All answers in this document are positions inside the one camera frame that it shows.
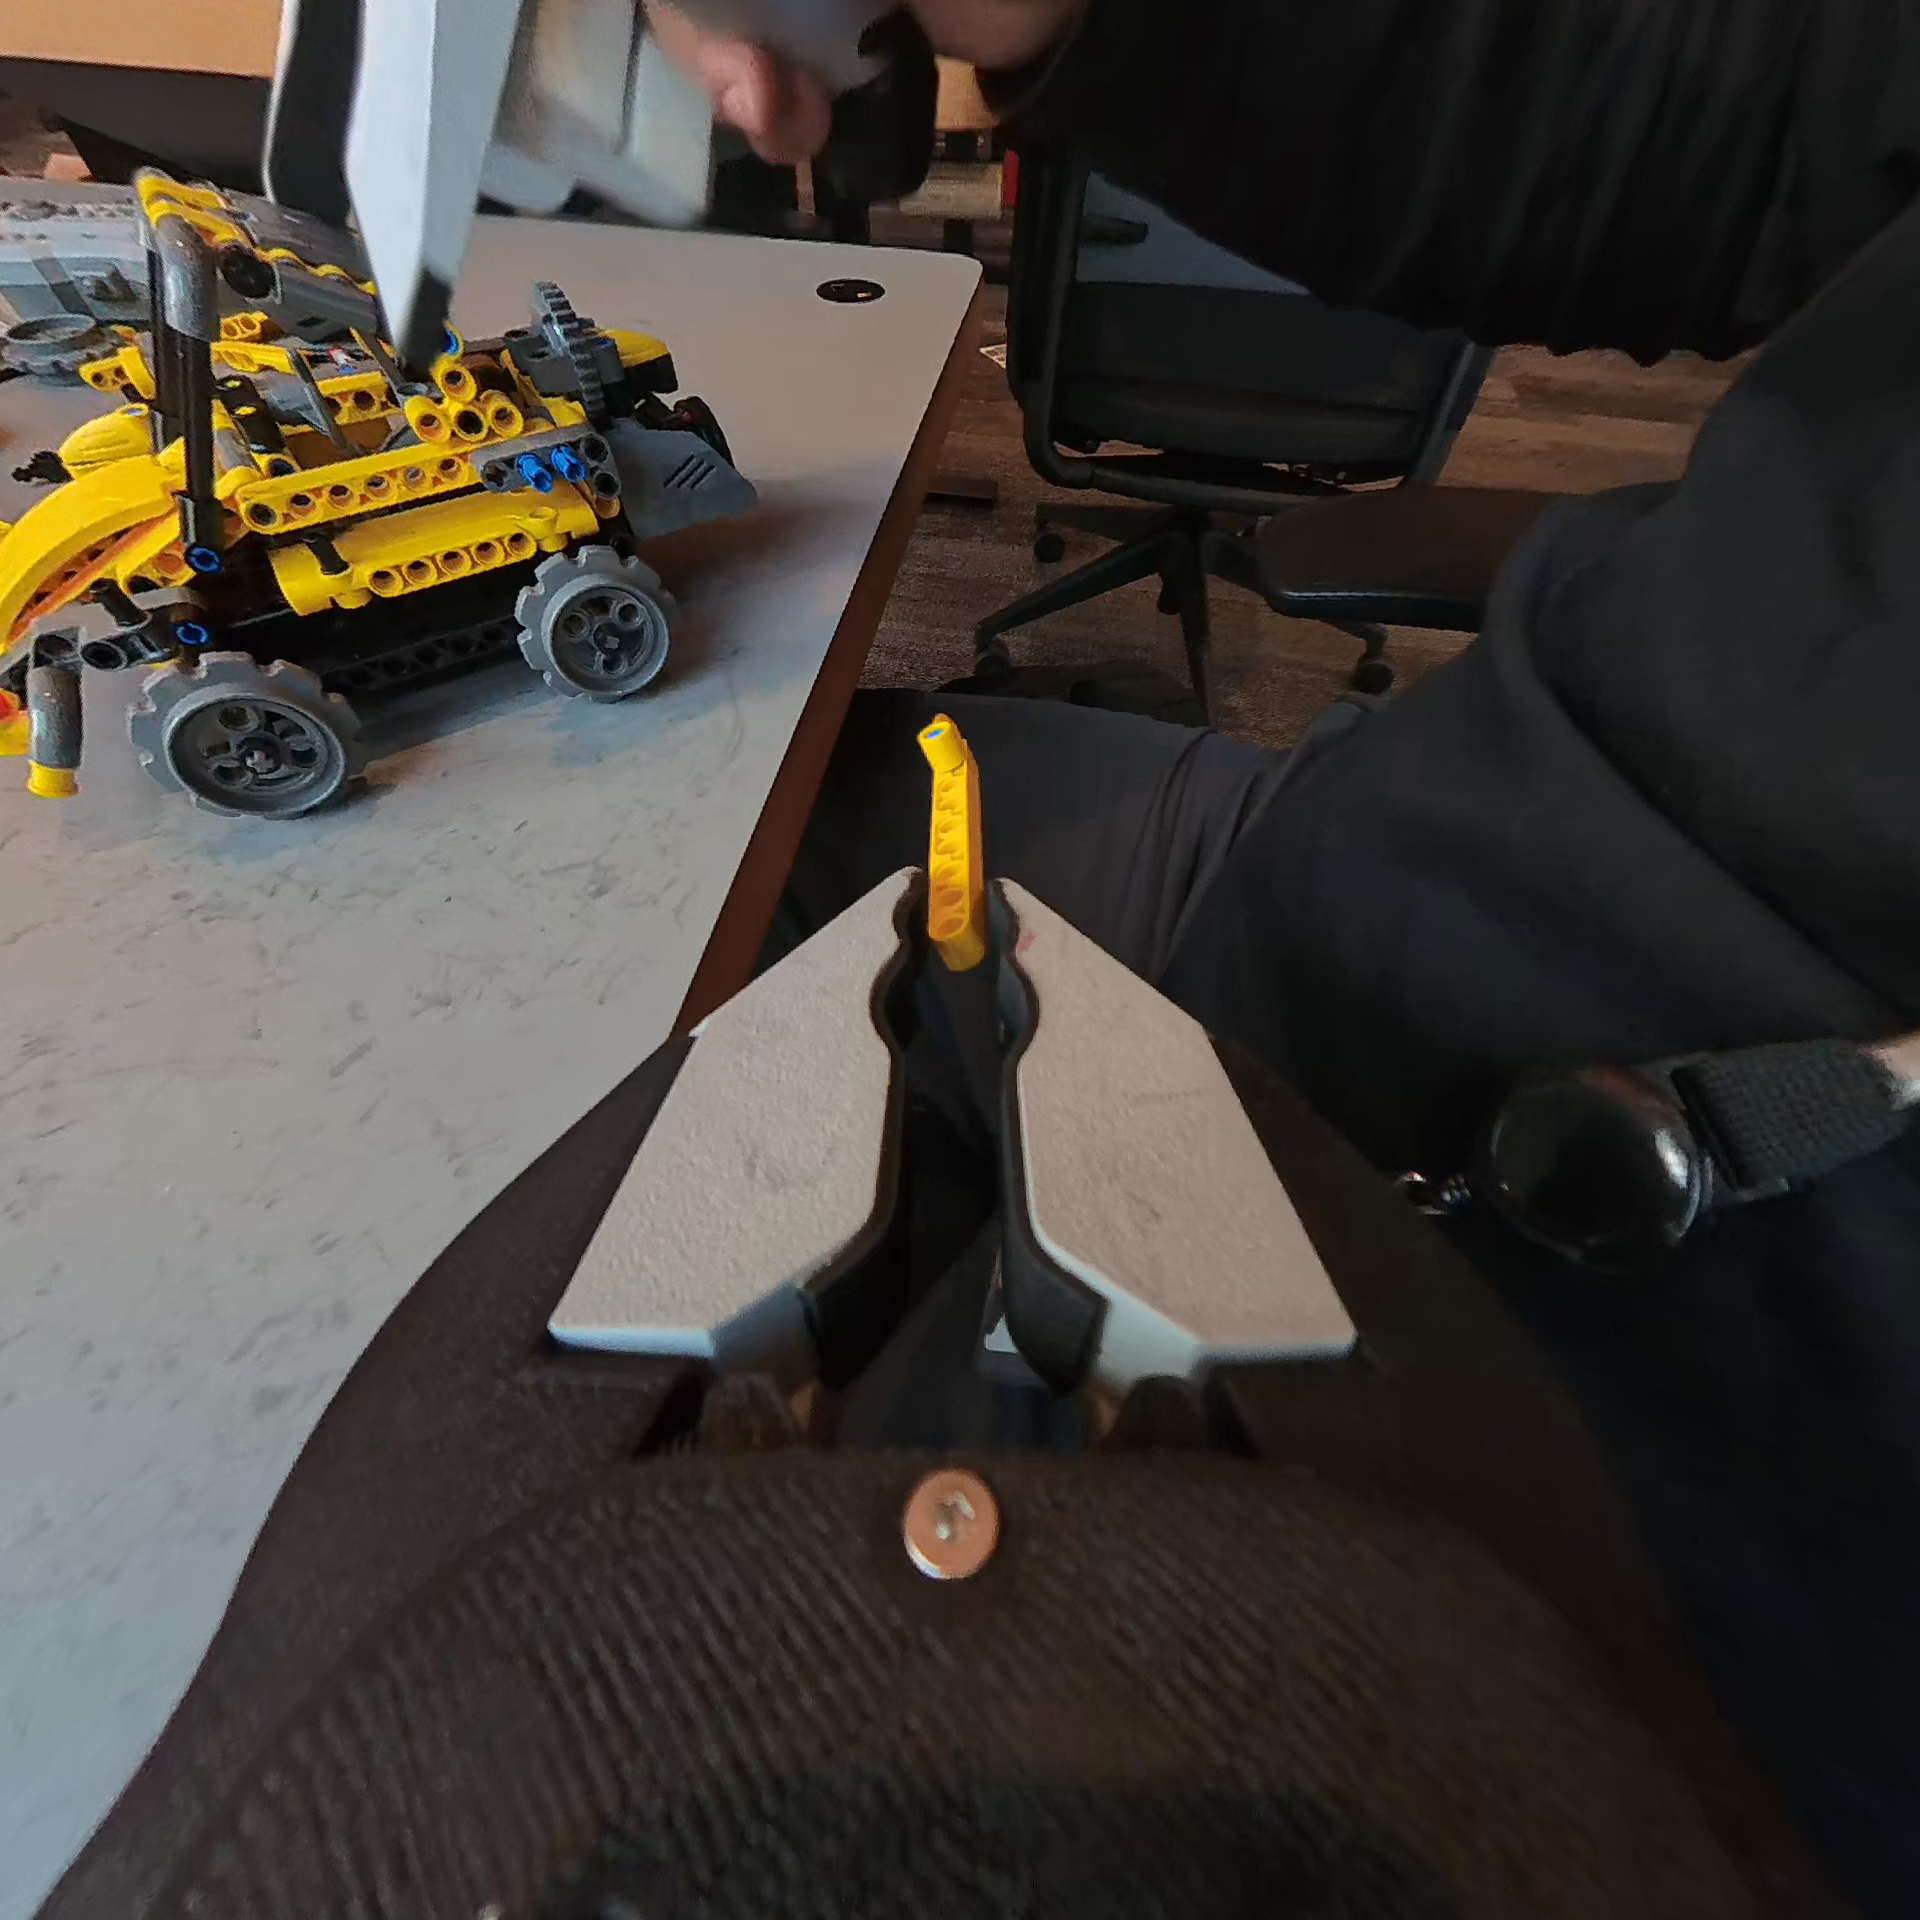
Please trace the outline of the person's right hand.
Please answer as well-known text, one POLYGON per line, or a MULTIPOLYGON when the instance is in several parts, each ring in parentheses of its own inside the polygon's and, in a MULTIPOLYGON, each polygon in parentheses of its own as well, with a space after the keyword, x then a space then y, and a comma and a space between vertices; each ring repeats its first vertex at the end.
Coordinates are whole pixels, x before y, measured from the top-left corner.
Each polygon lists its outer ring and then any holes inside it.
MULTIPOLYGON (((911 3, 932 51, 980 73, 1018 69, 1049 54, 1084 3, 911 3)), ((748 37, 708 34, 669 3, 641 4, 666 58, 704 88, 718 124, 769 162, 810 161, 826 137, 829 92, 800 65, 748 37)))

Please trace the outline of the person's dark clothing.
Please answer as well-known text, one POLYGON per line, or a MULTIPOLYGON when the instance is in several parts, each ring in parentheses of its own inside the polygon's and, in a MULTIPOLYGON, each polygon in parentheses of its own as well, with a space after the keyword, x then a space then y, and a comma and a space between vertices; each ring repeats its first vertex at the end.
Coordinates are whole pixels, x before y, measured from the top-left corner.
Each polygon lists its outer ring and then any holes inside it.
MULTIPOLYGON (((1915 1032, 1916 211, 1761 347, 1675 484, 1551 510, 1466 652, 1287 752, 857 693, 791 939, 924 845, 938 708, 990 869, 1387 1173, 1453 1173, 1527 1070, 1915 1032)), ((1646 1277, 1464 1243, 1567 1377, 1801 1833, 1867 1917, 1915 1917, 1916 1136, 1646 1277)))

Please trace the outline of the long yellow brick beam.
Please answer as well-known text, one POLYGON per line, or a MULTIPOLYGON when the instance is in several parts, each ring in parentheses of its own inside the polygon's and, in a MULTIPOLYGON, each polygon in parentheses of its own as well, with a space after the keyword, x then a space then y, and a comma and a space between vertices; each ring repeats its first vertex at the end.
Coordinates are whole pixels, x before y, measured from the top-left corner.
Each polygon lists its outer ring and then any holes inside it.
POLYGON ((976 762, 960 779, 929 770, 926 938, 950 974, 987 957, 987 877, 976 762))

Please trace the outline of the grey toy wheel hub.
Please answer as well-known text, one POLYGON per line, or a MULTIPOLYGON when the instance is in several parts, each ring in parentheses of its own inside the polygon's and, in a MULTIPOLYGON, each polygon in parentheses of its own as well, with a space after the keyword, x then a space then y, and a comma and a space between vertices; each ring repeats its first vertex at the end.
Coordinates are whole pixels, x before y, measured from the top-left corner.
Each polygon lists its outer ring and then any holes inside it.
POLYGON ((38 382, 79 382, 80 369, 106 356, 118 337, 90 314, 49 311, 3 323, 3 382, 30 377, 38 382))

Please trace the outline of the black office chair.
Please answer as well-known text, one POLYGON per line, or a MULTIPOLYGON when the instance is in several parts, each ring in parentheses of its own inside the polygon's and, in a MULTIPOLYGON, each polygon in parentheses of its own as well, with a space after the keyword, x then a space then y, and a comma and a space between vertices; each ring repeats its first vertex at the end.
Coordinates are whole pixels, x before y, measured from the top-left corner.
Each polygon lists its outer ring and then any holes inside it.
POLYGON ((1261 589, 1250 538, 1326 497, 1432 484, 1494 349, 1314 300, 1199 240, 1085 162, 1018 156, 1004 375, 1035 476, 1114 510, 1046 500, 1033 553, 1063 531, 1109 549, 974 631, 974 669, 1009 672, 1007 635, 1131 583, 1180 618, 1199 720, 1214 720, 1214 577, 1261 589))

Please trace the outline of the yellow brick toy car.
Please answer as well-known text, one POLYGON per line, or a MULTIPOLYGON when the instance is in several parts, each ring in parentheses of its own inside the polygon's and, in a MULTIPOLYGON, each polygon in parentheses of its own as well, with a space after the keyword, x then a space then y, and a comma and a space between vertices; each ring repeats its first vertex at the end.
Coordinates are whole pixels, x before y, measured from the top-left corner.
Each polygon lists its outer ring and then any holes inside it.
POLYGON ((677 604, 646 539, 756 489, 652 334, 552 280, 528 321, 396 354, 356 234, 134 173, 149 321, 80 369, 103 410, 14 470, 3 524, 3 755, 68 800, 85 674, 134 684, 128 742, 228 819, 300 819, 368 760, 363 720, 521 658, 618 704, 677 604))

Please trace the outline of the person's right forearm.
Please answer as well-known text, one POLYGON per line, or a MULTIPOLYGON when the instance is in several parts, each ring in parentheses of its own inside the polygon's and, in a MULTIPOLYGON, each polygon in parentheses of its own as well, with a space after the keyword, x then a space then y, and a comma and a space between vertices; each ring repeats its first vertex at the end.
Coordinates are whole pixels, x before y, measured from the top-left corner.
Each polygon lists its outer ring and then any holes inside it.
POLYGON ((1725 361, 1916 331, 1915 3, 1025 3, 967 54, 1074 156, 1319 300, 1725 361))

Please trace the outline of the grey brick battery box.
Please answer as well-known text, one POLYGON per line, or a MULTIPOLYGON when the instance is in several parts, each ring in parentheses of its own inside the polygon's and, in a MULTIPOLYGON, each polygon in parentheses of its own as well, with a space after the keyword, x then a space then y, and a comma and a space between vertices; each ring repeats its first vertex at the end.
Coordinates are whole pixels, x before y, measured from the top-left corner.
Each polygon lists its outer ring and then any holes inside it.
POLYGON ((149 268, 123 183, 3 178, 3 323, 149 321, 149 268))

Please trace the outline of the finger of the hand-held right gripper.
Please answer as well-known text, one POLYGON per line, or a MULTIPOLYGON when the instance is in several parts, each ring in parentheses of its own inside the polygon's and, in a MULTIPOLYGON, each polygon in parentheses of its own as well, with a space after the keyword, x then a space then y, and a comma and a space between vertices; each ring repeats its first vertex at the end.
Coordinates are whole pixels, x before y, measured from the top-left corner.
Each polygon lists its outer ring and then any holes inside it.
POLYGON ((441 354, 517 3, 363 3, 346 183, 389 342, 441 354))

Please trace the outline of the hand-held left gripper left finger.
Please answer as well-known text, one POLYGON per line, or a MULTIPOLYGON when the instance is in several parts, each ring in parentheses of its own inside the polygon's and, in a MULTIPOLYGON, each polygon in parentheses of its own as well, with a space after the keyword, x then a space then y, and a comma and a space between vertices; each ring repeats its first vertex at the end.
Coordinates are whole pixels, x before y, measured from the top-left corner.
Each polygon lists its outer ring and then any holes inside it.
POLYGON ((690 1036, 546 1328, 572 1352, 825 1378, 879 1308, 898 1211, 901 1046, 914 959, 904 866, 690 1036))

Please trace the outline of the wood rimmed grey table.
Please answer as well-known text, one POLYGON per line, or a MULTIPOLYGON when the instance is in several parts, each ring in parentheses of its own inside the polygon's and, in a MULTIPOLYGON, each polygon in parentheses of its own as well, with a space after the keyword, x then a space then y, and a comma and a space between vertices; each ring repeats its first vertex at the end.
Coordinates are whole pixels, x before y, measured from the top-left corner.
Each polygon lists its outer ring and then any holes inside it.
POLYGON ((3 3, 6 61, 263 79, 280 3, 3 3))

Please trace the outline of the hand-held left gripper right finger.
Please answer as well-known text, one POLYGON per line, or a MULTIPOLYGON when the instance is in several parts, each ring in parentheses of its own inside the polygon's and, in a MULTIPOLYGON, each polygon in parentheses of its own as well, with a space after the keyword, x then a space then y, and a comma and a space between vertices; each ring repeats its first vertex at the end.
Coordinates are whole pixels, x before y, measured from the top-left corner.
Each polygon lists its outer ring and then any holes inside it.
POLYGON ((1357 1325, 1205 1026, 993 884, 1004 1332, 1055 1390, 1343 1360, 1357 1325))

